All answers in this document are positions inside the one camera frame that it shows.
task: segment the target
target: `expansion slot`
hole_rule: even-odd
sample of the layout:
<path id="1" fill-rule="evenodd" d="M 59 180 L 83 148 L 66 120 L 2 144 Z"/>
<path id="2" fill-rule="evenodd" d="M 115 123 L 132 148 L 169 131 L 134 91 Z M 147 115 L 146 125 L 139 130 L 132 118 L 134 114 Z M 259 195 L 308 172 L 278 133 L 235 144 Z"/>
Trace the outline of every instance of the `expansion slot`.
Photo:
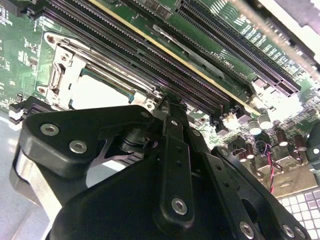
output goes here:
<path id="1" fill-rule="evenodd" d="M 151 66 L 149 66 L 152 64 L 145 64 L 143 61 L 140 61 L 139 58 L 137 58 L 136 56 L 132 56 L 129 53 L 124 52 L 121 48 L 124 46 L 118 46 L 123 42 L 118 42 L 117 45 L 111 43 L 110 41 L 106 41 L 105 39 L 102 40 L 102 37 L 98 33 L 90 30 L 84 25 L 81 26 L 79 22 L 75 21 L 70 16 L 63 14 L 62 12 L 58 12 L 59 10 L 57 8 L 46 6 L 43 8 L 43 10 L 45 17 L 60 24 L 61 26 L 78 36 L 79 38 L 86 40 L 86 42 L 90 43 L 90 45 L 94 49 L 98 50 L 99 52 L 108 56 L 109 58 L 117 61 L 118 63 L 124 65 L 136 74 L 139 74 L 145 79 L 148 79 L 153 84 L 160 85 L 171 92 L 175 92 L 178 95 L 178 97 L 182 98 L 186 102 L 190 102 L 190 104 L 194 105 L 196 108 L 203 110 L 206 113 L 213 113 L 217 110 L 217 102 L 212 99 L 203 99 L 203 92 L 200 92 L 198 90 L 199 86 L 197 86 L 196 89 L 187 88 L 183 86 L 184 82 L 181 82 L 181 79 L 177 79 L 180 82 L 172 81 L 169 77 L 167 77 L 168 74 L 161 74 L 161 72 L 167 69 L 154 69 Z M 164 66 L 167 65 L 167 67 L 170 65 L 164 61 L 161 64 L 163 64 Z"/>
<path id="2" fill-rule="evenodd" d="M 182 1 L 176 12 L 208 37 L 219 43 L 244 65 L 251 68 L 265 82 L 286 96 L 300 91 L 301 87 L 257 48 L 229 27 L 218 16 L 212 15 L 193 0 Z"/>

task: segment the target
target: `motherboard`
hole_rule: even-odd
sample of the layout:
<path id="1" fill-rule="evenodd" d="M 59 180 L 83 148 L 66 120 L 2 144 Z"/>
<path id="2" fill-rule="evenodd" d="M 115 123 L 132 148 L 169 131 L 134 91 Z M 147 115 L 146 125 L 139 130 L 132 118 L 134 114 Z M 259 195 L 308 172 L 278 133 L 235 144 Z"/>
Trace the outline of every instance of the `motherboard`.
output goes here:
<path id="1" fill-rule="evenodd" d="M 69 98 L 64 105 L 57 101 L 65 97 L 62 94 L 71 86 L 69 83 L 66 91 L 61 89 L 66 84 L 53 86 L 57 73 L 62 76 L 71 67 L 68 55 L 60 54 L 57 60 L 59 43 L 65 46 L 63 51 L 73 49 L 83 58 L 85 51 L 94 50 L 87 54 L 86 63 L 90 56 L 99 54 L 101 62 L 104 57 L 114 60 L 113 65 L 109 62 L 113 71 L 130 72 L 123 74 L 123 79 L 139 77 L 141 83 L 148 80 L 155 86 L 148 86 L 147 91 L 139 88 L 139 94 L 144 96 L 142 101 L 135 95 L 136 85 L 119 87 L 109 81 L 108 86 L 127 94 L 130 103 L 142 102 L 153 111 L 163 92 L 174 93 L 186 106 L 189 124 L 202 133 L 210 149 L 218 145 L 230 149 L 234 145 L 234 154 L 241 158 L 243 147 L 237 143 L 243 140 L 244 145 L 251 145 L 256 156 L 256 177 L 270 173 L 264 170 L 268 163 L 264 164 L 266 156 L 261 156 L 264 154 L 256 145 L 262 140 L 253 134 L 255 128 L 268 135 L 267 144 L 272 148 L 280 144 L 278 131 L 284 131 L 282 137 L 297 153 L 297 157 L 290 155 L 288 148 L 292 160 L 284 162 L 284 157 L 279 157 L 282 165 L 276 174 L 285 172 L 282 168 L 292 170 L 307 163 L 300 155 L 313 124 L 320 118 L 319 63 L 304 54 L 301 46 L 273 22 L 266 21 L 272 34 L 263 31 L 255 19 L 239 8 L 242 1 L 43 2 L 40 7 L 22 6 L 18 14 L 9 5 L 0 7 L 1 110 L 9 112 L 10 105 L 30 96 L 56 105 L 56 110 L 109 106 L 100 105 L 104 98 L 91 102 L 90 98 L 95 96 L 85 100 L 90 104 L 75 104 L 75 99 L 71 104 Z M 289 52 L 282 47 L 283 43 Z M 90 61 L 91 67 L 83 65 L 79 70 L 79 79 L 103 82 L 105 72 L 92 67 L 98 63 Z M 98 88 L 99 85 L 90 91 L 103 94 Z M 88 93 L 77 95 L 81 99 Z"/>

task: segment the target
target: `green circuit board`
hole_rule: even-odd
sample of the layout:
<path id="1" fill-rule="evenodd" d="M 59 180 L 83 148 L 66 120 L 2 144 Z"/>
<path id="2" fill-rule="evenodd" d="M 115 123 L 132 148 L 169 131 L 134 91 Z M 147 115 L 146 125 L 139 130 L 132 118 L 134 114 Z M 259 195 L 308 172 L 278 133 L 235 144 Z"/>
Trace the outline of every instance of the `green circuit board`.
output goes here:
<path id="1" fill-rule="evenodd" d="M 221 86 L 233 93 L 240 99 L 245 99 L 243 88 L 235 81 L 227 78 L 219 78 L 219 72 L 208 71 L 187 55 L 181 47 L 174 42 L 169 41 L 165 36 L 156 34 L 153 30 L 153 23 L 128 8 L 120 1 L 107 3 L 99 0 L 101 4 L 109 10 L 128 21 L 130 24 L 147 34 L 158 43 L 175 53 L 183 60 L 191 63 L 196 69 L 216 80 Z M 240 63 L 231 56 L 216 42 L 209 39 L 202 32 L 192 27 L 188 22 L 181 19 L 175 13 L 175 0 L 158 1 L 170 14 L 166 21 L 175 28 L 183 31 L 189 38 L 197 42 L 203 48 L 212 52 L 212 57 L 221 60 L 231 70 L 251 81 L 256 77 L 247 66 Z M 294 80 L 301 86 L 298 94 L 302 103 L 302 111 L 293 119 L 286 119 L 278 123 L 280 127 L 286 130 L 288 137 L 297 133 L 306 134 L 310 130 L 314 121 L 319 119 L 319 92 L 320 87 L 316 82 L 310 79 L 309 75 L 299 67 L 294 61 L 289 59 L 285 52 L 277 47 L 276 44 L 268 40 L 258 29 L 256 29 L 245 16 L 239 14 L 237 10 L 224 0 L 206 0 L 201 4 L 205 5 L 214 15 L 219 15 L 230 26 L 254 43 L 257 48 L 269 56 L 275 64 L 285 69 Z M 22 94 L 24 98 L 30 95 L 44 99 L 45 97 L 37 90 L 38 86 L 48 84 L 51 71 L 54 50 L 43 40 L 46 31 L 55 31 L 58 33 L 68 33 L 58 24 L 40 17 L 33 21 L 27 17 L 18 18 L 10 14 L 6 9 L 0 7 L 0 109 L 8 111 L 9 104 L 16 101 L 16 94 Z M 194 127 L 198 128 L 204 135 L 208 136 L 208 146 L 212 148 L 215 145 L 225 145 L 241 134 L 245 139 L 250 140 L 252 136 L 248 132 L 248 126 L 242 125 L 237 130 L 233 130 L 225 136 L 218 136 L 215 129 L 209 125 L 209 116 L 192 106 L 188 108 L 188 114 L 195 119 Z"/>

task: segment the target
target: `black plastic bracket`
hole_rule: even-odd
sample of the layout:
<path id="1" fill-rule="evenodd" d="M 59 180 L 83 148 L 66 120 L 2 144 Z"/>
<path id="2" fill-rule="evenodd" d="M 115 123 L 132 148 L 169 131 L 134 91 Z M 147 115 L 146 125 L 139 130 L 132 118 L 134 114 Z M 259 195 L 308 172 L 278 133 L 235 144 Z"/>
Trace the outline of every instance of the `black plastic bracket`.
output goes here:
<path id="1" fill-rule="evenodd" d="M 183 129 L 181 121 L 173 117 L 164 121 L 159 201 L 153 212 L 157 226 L 166 235 L 175 237 L 189 229 L 195 218 L 189 146 L 184 142 Z"/>
<path id="2" fill-rule="evenodd" d="M 147 128 L 154 117 L 141 106 L 121 106 L 31 115 L 24 121 L 19 144 L 32 161 L 61 177 L 72 179 L 87 173 L 97 156 L 99 140 L 119 135 L 128 128 Z M 56 135 L 45 135 L 44 124 L 58 128 Z M 82 154 L 70 150 L 74 140 L 86 144 Z"/>

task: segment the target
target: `black capacitor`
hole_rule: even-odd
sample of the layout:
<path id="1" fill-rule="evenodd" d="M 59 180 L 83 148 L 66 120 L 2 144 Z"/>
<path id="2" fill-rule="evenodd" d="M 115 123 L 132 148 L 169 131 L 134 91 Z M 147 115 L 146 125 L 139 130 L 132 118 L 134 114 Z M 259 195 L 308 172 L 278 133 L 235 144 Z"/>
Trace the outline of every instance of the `black capacitor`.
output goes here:
<path id="1" fill-rule="evenodd" d="M 245 145 L 245 149 L 246 149 L 246 158 L 253 159 L 255 157 L 255 153 L 254 153 L 254 147 L 252 146 L 252 144 L 247 143 Z"/>
<path id="2" fill-rule="evenodd" d="M 295 147 L 298 151 L 305 152 L 307 151 L 307 146 L 304 140 L 304 137 L 301 134 L 295 135 L 293 137 Z"/>
<path id="3" fill-rule="evenodd" d="M 275 132 L 276 138 L 278 140 L 278 144 L 281 147 L 285 147 L 288 145 L 287 136 L 284 130 L 279 129 Z"/>

